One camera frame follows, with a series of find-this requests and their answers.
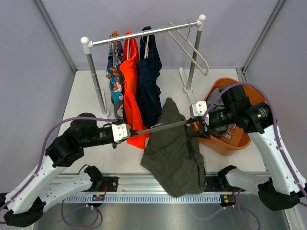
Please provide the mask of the hanger of patterned shorts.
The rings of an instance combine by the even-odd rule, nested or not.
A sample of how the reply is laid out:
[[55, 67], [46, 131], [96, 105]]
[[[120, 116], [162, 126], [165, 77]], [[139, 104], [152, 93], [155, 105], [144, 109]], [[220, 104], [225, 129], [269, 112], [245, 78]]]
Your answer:
[[114, 66], [116, 63], [116, 45], [114, 43], [109, 42], [109, 52], [108, 52], [108, 63], [107, 65], [110, 67]]

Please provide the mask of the aluminium mounting rail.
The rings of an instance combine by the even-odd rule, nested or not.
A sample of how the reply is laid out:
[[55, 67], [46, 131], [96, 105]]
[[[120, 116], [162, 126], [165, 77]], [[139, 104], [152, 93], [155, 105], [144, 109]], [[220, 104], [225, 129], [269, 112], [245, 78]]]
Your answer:
[[[231, 192], [243, 189], [249, 193], [257, 194], [260, 186], [273, 186], [277, 192], [285, 190], [293, 191], [290, 185], [294, 182], [290, 176], [276, 176], [268, 173], [249, 174], [234, 169], [230, 175], [209, 174], [205, 179], [204, 192]], [[160, 183], [150, 174], [104, 174], [102, 185], [95, 191], [103, 192], [106, 188], [108, 193], [137, 193], [137, 194], [164, 194], [165, 190]]]

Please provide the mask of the navy blue shorts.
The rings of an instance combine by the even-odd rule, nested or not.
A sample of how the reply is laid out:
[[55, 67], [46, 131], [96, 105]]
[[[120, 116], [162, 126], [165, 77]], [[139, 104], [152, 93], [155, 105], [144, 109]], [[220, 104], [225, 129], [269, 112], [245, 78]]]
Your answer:
[[162, 63], [156, 47], [155, 36], [149, 35], [149, 56], [144, 59], [144, 43], [140, 38], [140, 60], [137, 63], [138, 89], [137, 103], [142, 115], [143, 124], [150, 128], [157, 123], [161, 115], [162, 106], [160, 101], [160, 88], [156, 81], [160, 76]]

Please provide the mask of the hanger of navy shorts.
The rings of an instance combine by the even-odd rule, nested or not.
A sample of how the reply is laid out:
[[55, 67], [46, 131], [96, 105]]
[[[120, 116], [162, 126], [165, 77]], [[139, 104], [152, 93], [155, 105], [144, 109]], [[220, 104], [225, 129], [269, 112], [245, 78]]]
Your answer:
[[147, 36], [146, 40], [144, 40], [144, 32], [145, 32], [145, 30], [142, 33], [142, 41], [144, 43], [144, 55], [143, 55], [143, 58], [146, 59], [149, 56], [149, 40], [150, 40], [150, 38], [149, 38], [149, 36]]

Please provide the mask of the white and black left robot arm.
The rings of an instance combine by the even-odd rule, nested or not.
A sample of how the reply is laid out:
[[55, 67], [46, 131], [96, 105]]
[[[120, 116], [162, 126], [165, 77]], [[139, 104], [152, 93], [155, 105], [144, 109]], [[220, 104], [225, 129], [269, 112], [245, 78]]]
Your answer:
[[77, 192], [102, 188], [104, 177], [95, 166], [88, 166], [73, 179], [48, 188], [58, 175], [84, 156], [85, 148], [109, 144], [116, 147], [138, 134], [121, 119], [103, 119], [102, 127], [97, 125], [99, 120], [91, 113], [63, 120], [62, 123], [70, 123], [69, 128], [49, 146], [46, 145], [50, 136], [47, 133], [38, 165], [15, 189], [0, 195], [0, 208], [7, 210], [3, 224], [28, 227], [59, 201]]

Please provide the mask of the hanger of orange shorts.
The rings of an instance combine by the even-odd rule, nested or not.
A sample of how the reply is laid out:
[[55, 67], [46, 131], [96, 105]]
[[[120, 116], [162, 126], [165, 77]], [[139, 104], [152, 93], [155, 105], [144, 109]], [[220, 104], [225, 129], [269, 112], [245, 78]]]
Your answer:
[[131, 59], [132, 57], [132, 42], [130, 39], [124, 40], [124, 61]]

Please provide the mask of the orange plastic basket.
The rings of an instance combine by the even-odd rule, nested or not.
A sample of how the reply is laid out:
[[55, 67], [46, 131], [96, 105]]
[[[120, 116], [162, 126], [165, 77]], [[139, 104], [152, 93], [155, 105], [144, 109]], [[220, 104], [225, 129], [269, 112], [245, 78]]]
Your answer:
[[264, 97], [250, 86], [239, 85], [220, 95], [236, 83], [231, 78], [220, 78], [211, 87], [204, 99], [212, 108], [208, 125], [211, 138], [197, 138], [200, 144], [224, 156], [246, 148], [251, 143], [248, 133], [262, 131], [271, 114]]

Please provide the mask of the olive green shorts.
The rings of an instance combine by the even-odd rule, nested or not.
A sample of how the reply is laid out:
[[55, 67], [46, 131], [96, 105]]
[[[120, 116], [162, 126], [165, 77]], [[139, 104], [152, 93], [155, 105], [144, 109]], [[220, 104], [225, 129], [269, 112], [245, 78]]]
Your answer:
[[154, 132], [143, 152], [140, 165], [173, 197], [206, 188], [204, 158], [192, 133], [187, 125]]

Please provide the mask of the silver clothes rack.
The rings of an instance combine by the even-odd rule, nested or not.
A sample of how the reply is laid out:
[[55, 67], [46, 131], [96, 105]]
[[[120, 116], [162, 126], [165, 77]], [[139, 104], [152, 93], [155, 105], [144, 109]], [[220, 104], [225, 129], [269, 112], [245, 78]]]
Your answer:
[[[100, 116], [102, 118], [107, 118], [109, 116], [109, 111], [106, 108], [106, 103], [105, 103], [105, 98], [104, 98], [104, 91], [101, 89], [99, 82], [98, 82], [98, 77], [97, 73], [95, 70], [94, 66], [94, 61], [92, 57], [92, 48], [96, 46], [102, 46], [102, 45], [109, 45], [109, 44], [114, 44], [116, 42], [120, 41], [129, 41], [133, 38], [144, 38], [145, 36], [149, 37], [150, 35], [155, 35], [155, 34], [161, 34], [161, 33], [168, 33], [172, 39], [177, 43], [177, 45], [184, 51], [184, 53], [188, 56], [188, 58], [191, 60], [191, 65], [189, 69], [189, 75], [186, 75], [184, 72], [183, 68], [179, 68], [179, 74], [182, 79], [183, 83], [183, 91], [187, 95], [190, 104], [194, 104], [195, 97], [193, 95], [193, 87], [192, 87], [192, 80], [193, 80], [193, 75], [194, 75], [194, 70], [195, 68], [198, 68], [199, 71], [203, 74], [203, 76], [207, 76], [209, 73], [209, 64], [207, 60], [201, 55], [199, 52], [199, 45], [200, 45], [200, 40], [201, 40], [201, 34], [204, 28], [204, 23], [206, 20], [206, 16], [204, 14], [201, 14], [198, 16], [198, 19], [194, 22], [189, 22], [186, 24], [179, 24], [179, 25], [173, 25], [172, 23], [169, 23], [167, 27], [162, 27], [162, 28], [157, 28], [157, 29], [150, 29], [150, 30], [144, 30], [141, 32], [137, 33], [131, 33], [131, 34], [125, 34], [121, 36], [115, 36], [115, 37], [110, 37], [105, 40], [101, 41], [91, 41], [88, 37], [84, 36], [81, 38], [80, 42], [82, 44], [84, 53], [87, 58], [87, 62], [89, 65], [90, 73], [92, 75], [92, 79], [94, 82], [94, 87], [96, 91], [96, 95], [98, 98], [99, 102], [99, 107], [100, 107]], [[197, 34], [195, 38], [195, 44], [192, 44], [189, 41], [189, 37], [183, 35], [180, 32], [180, 29], [184, 28], [192, 28], [192, 27], [197, 27]], [[184, 48], [184, 46], [175, 38], [174, 35], [171, 34], [172, 31], [176, 31], [182, 39], [192, 48], [193, 50], [193, 55], [190, 55], [189, 52]]]

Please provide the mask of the bright orange shorts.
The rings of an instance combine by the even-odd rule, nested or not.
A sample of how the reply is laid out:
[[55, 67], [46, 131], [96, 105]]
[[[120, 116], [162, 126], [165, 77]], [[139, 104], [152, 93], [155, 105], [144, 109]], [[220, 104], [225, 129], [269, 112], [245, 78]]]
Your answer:
[[132, 57], [131, 59], [122, 62], [120, 70], [124, 77], [124, 112], [127, 123], [131, 129], [145, 130], [147, 127], [143, 124], [142, 115], [136, 100], [138, 89], [138, 74], [137, 63], [139, 62], [139, 51], [136, 39], [130, 39], [132, 42]]

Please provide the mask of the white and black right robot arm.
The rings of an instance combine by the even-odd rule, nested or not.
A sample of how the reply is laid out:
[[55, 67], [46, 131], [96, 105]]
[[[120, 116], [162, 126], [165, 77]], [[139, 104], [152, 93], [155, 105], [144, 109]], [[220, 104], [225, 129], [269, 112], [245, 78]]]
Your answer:
[[259, 91], [250, 83], [229, 84], [214, 99], [214, 102], [221, 99], [223, 108], [213, 111], [213, 103], [193, 101], [187, 123], [199, 123], [200, 128], [193, 135], [206, 139], [214, 128], [235, 124], [254, 142], [270, 174], [268, 177], [256, 176], [230, 165], [218, 172], [219, 188], [237, 187], [255, 194], [272, 211], [293, 208], [307, 196], [307, 181], [283, 143], [271, 102], [265, 98], [264, 102], [251, 104], [244, 86]]

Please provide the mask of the colourful patterned shorts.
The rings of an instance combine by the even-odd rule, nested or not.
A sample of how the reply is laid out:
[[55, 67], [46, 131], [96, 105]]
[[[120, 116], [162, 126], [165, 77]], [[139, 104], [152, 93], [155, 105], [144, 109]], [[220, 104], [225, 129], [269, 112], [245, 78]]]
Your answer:
[[110, 99], [114, 106], [114, 116], [117, 119], [124, 117], [124, 77], [120, 70], [123, 62], [123, 46], [122, 43], [114, 42], [116, 45], [116, 63], [114, 66], [106, 67], [106, 77], [109, 79]]

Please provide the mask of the beige hanger of olive shorts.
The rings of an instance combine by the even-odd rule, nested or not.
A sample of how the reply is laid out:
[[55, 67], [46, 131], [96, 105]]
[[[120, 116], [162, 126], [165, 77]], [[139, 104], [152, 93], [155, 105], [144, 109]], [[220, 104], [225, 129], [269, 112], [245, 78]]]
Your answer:
[[176, 123], [172, 123], [172, 124], [162, 125], [162, 126], [155, 126], [153, 128], [150, 128], [150, 129], [139, 131], [139, 136], [140, 135], [145, 135], [145, 134], [148, 134], [148, 133], [153, 133], [153, 132], [158, 132], [158, 131], [166, 130], [166, 129], [171, 129], [171, 128], [182, 126], [182, 125], [185, 125], [185, 124], [186, 124], [186, 120], [180, 121], [180, 122], [176, 122]]

